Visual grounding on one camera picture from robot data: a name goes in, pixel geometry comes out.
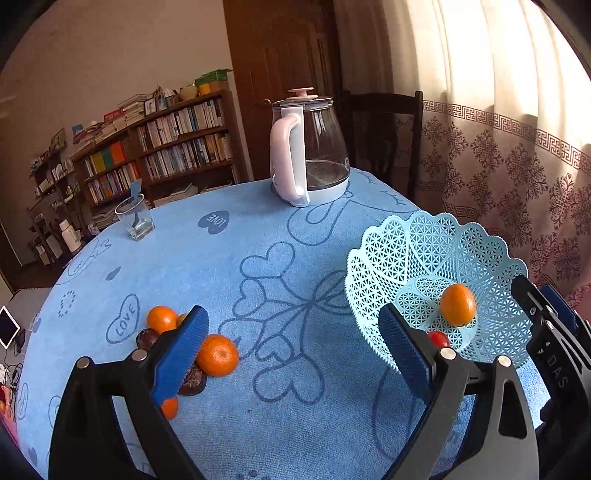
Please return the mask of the orange tangerine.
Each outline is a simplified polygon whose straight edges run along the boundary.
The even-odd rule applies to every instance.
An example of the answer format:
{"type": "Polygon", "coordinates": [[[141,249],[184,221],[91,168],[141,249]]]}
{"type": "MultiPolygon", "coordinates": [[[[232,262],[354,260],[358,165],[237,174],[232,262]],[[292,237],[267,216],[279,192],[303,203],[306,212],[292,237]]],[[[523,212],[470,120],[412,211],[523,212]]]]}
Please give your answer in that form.
{"type": "Polygon", "coordinates": [[[208,376],[228,376],[238,367],[238,348],[228,337],[207,335],[197,353],[197,365],[208,376]]]}
{"type": "Polygon", "coordinates": [[[158,335],[177,328],[177,313],[166,306],[154,306],[147,314],[147,326],[158,335]]]}

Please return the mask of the dark passion fruit small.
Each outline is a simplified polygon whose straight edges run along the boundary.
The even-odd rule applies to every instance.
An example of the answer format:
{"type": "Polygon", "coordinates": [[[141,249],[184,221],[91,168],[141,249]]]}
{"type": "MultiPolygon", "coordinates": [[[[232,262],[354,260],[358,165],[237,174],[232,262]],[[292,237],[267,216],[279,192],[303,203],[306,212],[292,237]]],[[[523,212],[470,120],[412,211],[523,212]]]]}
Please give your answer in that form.
{"type": "Polygon", "coordinates": [[[207,375],[200,369],[197,361],[194,361],[187,371],[181,386],[177,392],[180,396],[194,396],[204,391],[207,375]]]}

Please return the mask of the small red tomato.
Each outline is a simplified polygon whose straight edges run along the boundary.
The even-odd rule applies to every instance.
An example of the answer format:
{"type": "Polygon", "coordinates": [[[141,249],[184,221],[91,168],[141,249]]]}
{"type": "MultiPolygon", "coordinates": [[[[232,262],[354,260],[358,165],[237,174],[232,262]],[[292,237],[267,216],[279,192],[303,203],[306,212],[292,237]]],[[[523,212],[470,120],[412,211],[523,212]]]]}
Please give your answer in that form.
{"type": "Polygon", "coordinates": [[[441,331],[431,331],[428,333],[428,337],[438,349],[451,347],[448,336],[441,331]]]}

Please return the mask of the dark wooden chair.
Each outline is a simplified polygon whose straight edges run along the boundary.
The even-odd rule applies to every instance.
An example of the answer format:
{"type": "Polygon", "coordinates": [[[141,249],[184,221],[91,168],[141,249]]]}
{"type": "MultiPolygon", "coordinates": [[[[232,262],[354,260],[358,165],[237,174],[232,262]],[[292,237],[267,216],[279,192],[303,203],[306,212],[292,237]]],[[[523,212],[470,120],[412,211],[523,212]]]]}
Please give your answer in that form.
{"type": "Polygon", "coordinates": [[[392,186],[399,136],[394,116],[411,115],[412,142],[408,173],[403,175],[405,196],[415,201],[419,180],[422,142],[424,93],[417,90],[413,96],[396,93],[353,94],[343,90],[339,98],[342,131],[353,167],[359,167],[360,147],[366,147],[370,173],[392,186]]]}

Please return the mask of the small brown kiwi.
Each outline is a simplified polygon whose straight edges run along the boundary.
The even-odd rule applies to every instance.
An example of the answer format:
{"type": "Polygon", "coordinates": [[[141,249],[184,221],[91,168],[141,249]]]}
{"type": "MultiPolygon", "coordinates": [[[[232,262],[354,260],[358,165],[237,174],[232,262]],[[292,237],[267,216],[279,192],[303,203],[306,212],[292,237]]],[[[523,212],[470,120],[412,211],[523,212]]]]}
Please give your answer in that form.
{"type": "Polygon", "coordinates": [[[178,326],[180,326],[180,325],[182,324],[182,322],[184,321],[184,319],[186,318],[186,316],[187,316],[187,314],[186,314],[186,313],[183,313],[183,314],[180,314],[180,315],[177,317],[177,320],[176,320],[176,325],[177,325],[177,327],[178,327],[178,326]]]}

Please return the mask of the orange tangerine low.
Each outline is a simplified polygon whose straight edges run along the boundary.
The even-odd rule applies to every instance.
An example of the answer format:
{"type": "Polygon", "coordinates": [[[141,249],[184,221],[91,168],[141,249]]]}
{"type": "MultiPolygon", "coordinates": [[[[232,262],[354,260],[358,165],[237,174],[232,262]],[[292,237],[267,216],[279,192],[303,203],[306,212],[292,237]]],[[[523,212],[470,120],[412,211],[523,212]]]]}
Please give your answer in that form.
{"type": "Polygon", "coordinates": [[[178,398],[174,396],[163,400],[160,409],[167,420],[172,420],[178,413],[178,398]]]}

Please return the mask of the clear drinking glass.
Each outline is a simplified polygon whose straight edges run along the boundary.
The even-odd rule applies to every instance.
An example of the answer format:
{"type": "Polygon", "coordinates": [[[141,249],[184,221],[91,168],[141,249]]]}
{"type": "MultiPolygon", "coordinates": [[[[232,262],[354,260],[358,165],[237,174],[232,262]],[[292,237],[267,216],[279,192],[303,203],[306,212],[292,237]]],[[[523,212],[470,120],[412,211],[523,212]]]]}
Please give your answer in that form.
{"type": "Polygon", "coordinates": [[[115,215],[130,237],[139,241],[155,229],[142,193],[129,197],[115,208],[115,215]]]}

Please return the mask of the small dark side shelf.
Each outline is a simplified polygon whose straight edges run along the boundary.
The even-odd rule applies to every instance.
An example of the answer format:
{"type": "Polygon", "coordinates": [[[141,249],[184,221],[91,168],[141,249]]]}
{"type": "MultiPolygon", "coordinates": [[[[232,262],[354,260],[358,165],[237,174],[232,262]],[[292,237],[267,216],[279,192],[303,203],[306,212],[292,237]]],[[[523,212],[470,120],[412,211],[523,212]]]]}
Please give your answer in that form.
{"type": "Polygon", "coordinates": [[[66,146],[50,146],[31,162],[29,179],[34,181],[35,202],[27,208],[35,255],[49,265],[65,265],[73,254],[59,224],[67,220],[81,243],[88,234],[83,214],[84,197],[65,154],[66,146]]]}

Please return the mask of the light blue lattice fruit basket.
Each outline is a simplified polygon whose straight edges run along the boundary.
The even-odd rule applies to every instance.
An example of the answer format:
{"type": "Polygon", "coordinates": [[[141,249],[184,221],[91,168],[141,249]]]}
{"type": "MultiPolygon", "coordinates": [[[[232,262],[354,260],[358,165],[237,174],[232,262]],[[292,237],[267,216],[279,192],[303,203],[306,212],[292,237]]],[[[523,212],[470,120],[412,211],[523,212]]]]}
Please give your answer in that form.
{"type": "Polygon", "coordinates": [[[367,228],[360,248],[349,251],[346,298],[363,338],[390,367],[396,363],[378,327],[386,304],[396,306],[411,327],[446,334],[468,360],[490,362],[504,354],[522,367],[530,321],[511,284],[527,273],[505,241],[480,224],[417,211],[407,220],[390,216],[367,228]],[[476,300],[476,315],[463,327],[451,325],[440,311],[441,296],[453,284],[466,286],[476,300]]]}

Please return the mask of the patterned beige curtain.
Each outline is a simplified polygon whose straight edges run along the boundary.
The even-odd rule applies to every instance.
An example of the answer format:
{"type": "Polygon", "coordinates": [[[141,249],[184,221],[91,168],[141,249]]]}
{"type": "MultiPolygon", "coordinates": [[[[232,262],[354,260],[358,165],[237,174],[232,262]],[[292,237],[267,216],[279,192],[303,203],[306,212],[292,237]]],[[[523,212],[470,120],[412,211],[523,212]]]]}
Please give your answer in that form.
{"type": "Polygon", "coordinates": [[[424,95],[417,204],[590,310],[590,78],[536,1],[339,1],[346,89],[424,95]]]}

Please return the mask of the orange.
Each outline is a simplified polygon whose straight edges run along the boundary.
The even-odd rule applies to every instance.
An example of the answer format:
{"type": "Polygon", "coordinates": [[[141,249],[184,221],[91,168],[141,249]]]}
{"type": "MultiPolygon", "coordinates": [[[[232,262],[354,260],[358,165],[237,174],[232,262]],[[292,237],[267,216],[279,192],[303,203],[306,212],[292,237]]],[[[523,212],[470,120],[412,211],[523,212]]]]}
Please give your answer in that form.
{"type": "Polygon", "coordinates": [[[452,284],[441,295],[440,310],[448,323],[455,327],[464,327],[477,315],[475,296],[465,285],[452,284]]]}

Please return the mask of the dark passion fruit large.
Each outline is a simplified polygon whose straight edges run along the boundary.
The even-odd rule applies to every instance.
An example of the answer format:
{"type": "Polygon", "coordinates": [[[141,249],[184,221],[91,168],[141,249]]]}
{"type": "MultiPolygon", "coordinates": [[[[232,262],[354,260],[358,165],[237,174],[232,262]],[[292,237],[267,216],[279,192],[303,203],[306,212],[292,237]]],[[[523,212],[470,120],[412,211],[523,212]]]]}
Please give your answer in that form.
{"type": "Polygon", "coordinates": [[[158,340],[159,334],[156,330],[151,328],[146,328],[141,330],[136,338],[136,345],[139,349],[144,349],[149,351],[150,348],[154,345],[154,343],[158,340]]]}

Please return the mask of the white tablet on stand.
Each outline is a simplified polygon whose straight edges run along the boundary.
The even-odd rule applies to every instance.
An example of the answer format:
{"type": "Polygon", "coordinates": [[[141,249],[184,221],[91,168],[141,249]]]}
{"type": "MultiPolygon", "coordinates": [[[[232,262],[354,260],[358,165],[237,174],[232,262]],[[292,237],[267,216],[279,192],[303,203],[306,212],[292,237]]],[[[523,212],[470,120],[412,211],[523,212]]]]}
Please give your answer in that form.
{"type": "Polygon", "coordinates": [[[0,309],[0,344],[8,349],[13,340],[20,332],[21,327],[13,318],[6,306],[0,309]]]}

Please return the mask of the wooden bookshelf with books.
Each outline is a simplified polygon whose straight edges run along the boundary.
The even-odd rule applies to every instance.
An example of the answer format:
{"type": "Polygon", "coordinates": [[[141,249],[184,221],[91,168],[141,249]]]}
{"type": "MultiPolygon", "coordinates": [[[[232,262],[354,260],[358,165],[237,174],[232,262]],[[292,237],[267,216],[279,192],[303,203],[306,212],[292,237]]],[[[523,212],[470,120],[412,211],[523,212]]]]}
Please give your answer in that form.
{"type": "Polygon", "coordinates": [[[173,197],[247,180],[228,89],[186,100],[93,140],[71,157],[81,193],[101,231],[134,181],[152,208],[173,197]]]}

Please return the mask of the metal spoon in glass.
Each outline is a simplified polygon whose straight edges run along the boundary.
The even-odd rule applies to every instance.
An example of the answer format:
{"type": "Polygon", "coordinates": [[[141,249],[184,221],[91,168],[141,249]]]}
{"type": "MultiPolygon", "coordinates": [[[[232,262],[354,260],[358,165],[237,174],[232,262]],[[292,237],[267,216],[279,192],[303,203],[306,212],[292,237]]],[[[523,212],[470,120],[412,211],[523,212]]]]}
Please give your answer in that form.
{"type": "Polygon", "coordinates": [[[132,222],[132,228],[135,229],[139,223],[138,213],[137,213],[137,206],[139,205],[139,195],[141,192],[142,180],[137,179],[130,185],[130,195],[131,195],[131,206],[130,209],[134,213],[134,218],[132,222]]]}

